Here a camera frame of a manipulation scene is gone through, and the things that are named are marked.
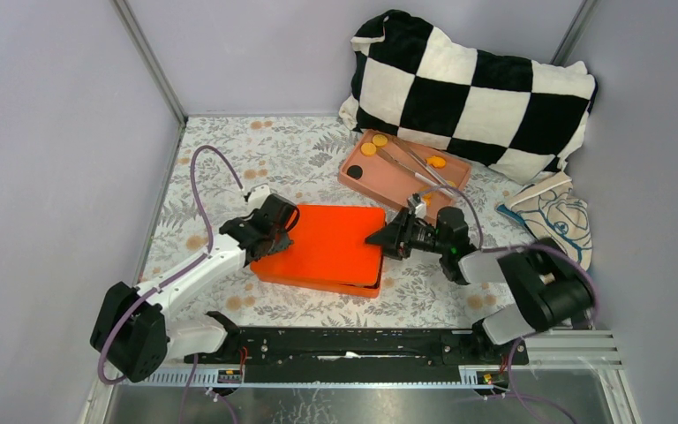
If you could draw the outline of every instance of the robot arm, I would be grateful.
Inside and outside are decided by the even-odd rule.
[[[231,219],[220,227],[211,252],[203,248],[165,274],[135,288],[118,283],[106,293],[90,338],[98,352],[129,306],[141,293],[157,288],[123,324],[110,346],[108,360],[130,381],[144,380],[166,359],[221,349],[230,325],[222,315],[179,322],[171,319],[214,281],[291,244],[288,231],[298,219],[292,218],[297,211],[295,204],[271,193],[266,185],[254,187],[246,201],[251,214]],[[176,274],[182,276],[159,287]]]
[[[545,251],[561,249],[550,238],[526,246],[522,252],[482,252],[469,240],[469,226],[459,208],[438,212],[432,226],[426,205],[414,194],[408,208],[365,242],[381,246],[387,257],[408,258],[411,249],[440,254],[443,274],[457,284],[506,283],[516,303],[475,322],[474,346],[482,356],[499,354],[509,342],[542,332],[586,311],[594,304],[589,283],[571,265]]]
[[[240,329],[224,315],[209,313],[181,322],[171,318],[215,280],[291,244],[288,231],[299,218],[297,207],[265,185],[254,188],[246,199],[252,213],[220,227],[212,252],[202,249],[154,280],[135,288],[118,283],[106,293],[90,338],[98,352],[120,317],[144,296],[141,293],[154,292],[123,323],[109,346],[108,360],[131,382],[144,380],[166,359],[199,352],[217,358],[237,354]],[[418,219],[426,211],[417,195],[409,205],[366,242],[380,245],[384,255],[393,259],[409,257],[413,248],[440,254],[449,280],[457,284],[502,281],[516,300],[515,305],[475,322],[473,337],[461,346],[462,352],[491,360],[502,355],[512,340],[550,329],[593,304],[588,284],[568,264],[531,250],[479,252],[471,245],[461,209],[442,208],[432,226]],[[552,240],[539,243],[557,247]],[[182,276],[160,288],[176,274]]]

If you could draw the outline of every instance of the checkered pillow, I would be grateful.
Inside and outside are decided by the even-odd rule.
[[[562,170],[583,144],[596,82],[582,62],[468,49],[403,11],[367,21],[351,43],[357,70],[339,111],[350,129],[445,150],[521,184]]]

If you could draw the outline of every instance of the orange box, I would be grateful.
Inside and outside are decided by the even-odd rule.
[[[298,205],[300,218],[284,252],[251,264],[262,281],[375,298],[380,293],[380,246],[365,238],[386,222],[382,208]]]

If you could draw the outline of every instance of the floral mat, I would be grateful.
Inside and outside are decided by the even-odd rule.
[[[177,165],[147,264],[146,280],[186,259],[207,243],[207,232],[193,203],[189,165],[193,150],[211,144],[230,159],[248,189],[269,186],[298,203],[373,205],[339,184],[336,173],[357,134],[337,117],[192,117],[178,152]],[[531,240],[527,231],[495,212],[495,204],[521,186],[473,163],[465,192],[471,197],[485,233],[485,246]],[[245,216],[245,204],[232,176],[215,155],[204,153],[197,163],[201,199],[217,228],[234,216]],[[473,218],[464,210],[476,239]],[[395,214],[385,208],[387,219]],[[212,284],[177,319],[222,311],[238,325],[469,327],[512,303],[505,284],[460,286],[441,272],[438,257],[415,252],[405,261],[384,261],[380,296],[366,299],[279,284],[262,283],[249,269]]]

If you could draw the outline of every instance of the white wall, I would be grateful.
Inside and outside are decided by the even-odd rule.
[[[571,59],[599,83],[568,171],[589,203],[604,321],[644,424],[678,422],[678,2],[602,2]]]
[[[132,0],[189,114],[336,113],[350,38],[401,9],[454,42],[549,62],[581,0]]]
[[[77,419],[176,131],[110,1],[0,0],[0,424]]]

